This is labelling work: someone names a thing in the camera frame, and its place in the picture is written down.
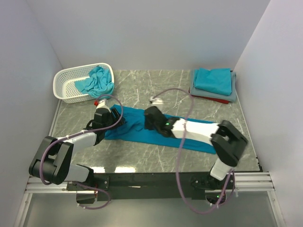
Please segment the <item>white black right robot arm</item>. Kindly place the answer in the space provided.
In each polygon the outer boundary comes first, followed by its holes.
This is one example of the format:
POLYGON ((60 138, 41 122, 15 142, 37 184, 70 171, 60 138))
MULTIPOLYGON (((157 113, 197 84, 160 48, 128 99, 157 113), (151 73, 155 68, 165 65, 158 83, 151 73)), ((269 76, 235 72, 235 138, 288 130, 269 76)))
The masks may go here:
POLYGON ((157 107, 144 111, 144 127, 155 130, 166 138, 188 139, 212 146, 218 156, 210 170, 208 184, 218 189, 224 184, 228 172, 238 165, 248 145, 247 138, 229 121, 202 123, 179 117, 167 118, 157 107))

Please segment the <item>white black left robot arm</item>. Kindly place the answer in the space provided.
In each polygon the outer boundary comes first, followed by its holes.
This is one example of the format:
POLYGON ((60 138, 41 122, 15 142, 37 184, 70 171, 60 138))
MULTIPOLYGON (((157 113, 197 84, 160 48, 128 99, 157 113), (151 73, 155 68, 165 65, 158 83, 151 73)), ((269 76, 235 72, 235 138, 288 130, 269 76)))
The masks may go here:
POLYGON ((97 108, 94 118, 80 132, 60 138, 44 137, 29 166, 29 174, 45 181, 47 185, 67 181, 73 153, 99 144, 107 131, 124 124, 123 109, 119 113, 115 107, 97 108))

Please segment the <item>teal blue t-shirt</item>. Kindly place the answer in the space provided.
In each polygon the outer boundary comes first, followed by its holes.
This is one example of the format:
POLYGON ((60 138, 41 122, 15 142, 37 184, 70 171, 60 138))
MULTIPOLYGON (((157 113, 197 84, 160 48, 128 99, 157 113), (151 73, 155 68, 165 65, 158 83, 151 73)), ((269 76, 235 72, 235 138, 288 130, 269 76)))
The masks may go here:
MULTIPOLYGON (((125 124, 105 133, 106 140, 124 140, 146 144, 154 144, 166 147, 178 148, 181 139, 166 138, 155 130, 146 130, 144 128, 145 117, 143 109, 135 109, 123 106, 123 117, 125 124)), ((199 151, 209 154, 216 154, 214 147, 205 142, 186 139, 183 145, 184 149, 199 151)))

